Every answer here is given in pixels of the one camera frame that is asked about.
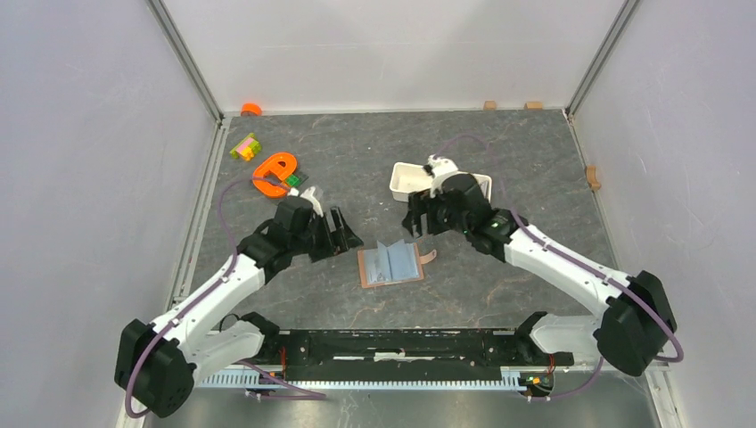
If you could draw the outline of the white plastic tray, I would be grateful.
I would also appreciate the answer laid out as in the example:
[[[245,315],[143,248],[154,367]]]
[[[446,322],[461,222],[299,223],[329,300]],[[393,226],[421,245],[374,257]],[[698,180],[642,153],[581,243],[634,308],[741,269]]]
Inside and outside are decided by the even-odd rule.
[[[423,170],[424,165],[416,165],[405,162],[396,162],[390,177],[390,192],[397,202],[407,202],[408,196],[414,192],[421,192],[429,189],[431,178]],[[491,202],[492,178],[483,174],[472,173],[472,176],[478,181],[479,187]]]

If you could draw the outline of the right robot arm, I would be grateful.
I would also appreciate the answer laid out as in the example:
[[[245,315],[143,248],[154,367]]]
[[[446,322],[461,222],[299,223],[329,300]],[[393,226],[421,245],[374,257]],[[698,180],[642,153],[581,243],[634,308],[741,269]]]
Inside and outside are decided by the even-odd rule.
[[[526,270],[570,295],[593,316],[579,332],[626,375],[652,362],[679,363],[684,348],[662,280],[611,269],[549,238],[516,210],[495,208],[477,180],[454,173],[408,196],[403,227],[415,236],[462,234],[479,253]]]

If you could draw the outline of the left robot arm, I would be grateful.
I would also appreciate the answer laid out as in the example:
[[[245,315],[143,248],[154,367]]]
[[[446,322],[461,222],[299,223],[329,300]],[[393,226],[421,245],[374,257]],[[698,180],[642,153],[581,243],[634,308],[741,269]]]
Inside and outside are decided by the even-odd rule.
[[[125,392],[127,415],[170,416],[210,375],[247,358],[273,361],[279,338],[253,322],[241,320],[221,333],[211,328],[295,257],[318,262],[362,244],[339,208],[323,210],[314,196],[285,197],[200,288],[153,321],[134,319],[123,328],[114,381]]]

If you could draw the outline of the brown leather card holder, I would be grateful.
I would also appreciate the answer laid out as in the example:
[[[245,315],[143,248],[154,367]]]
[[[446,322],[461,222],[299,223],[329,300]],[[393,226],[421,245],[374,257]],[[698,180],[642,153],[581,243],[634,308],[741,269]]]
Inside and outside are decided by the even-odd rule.
[[[413,283],[425,278],[424,267],[437,257],[435,249],[422,254],[418,243],[399,240],[357,252],[360,285],[371,289],[387,285]]]

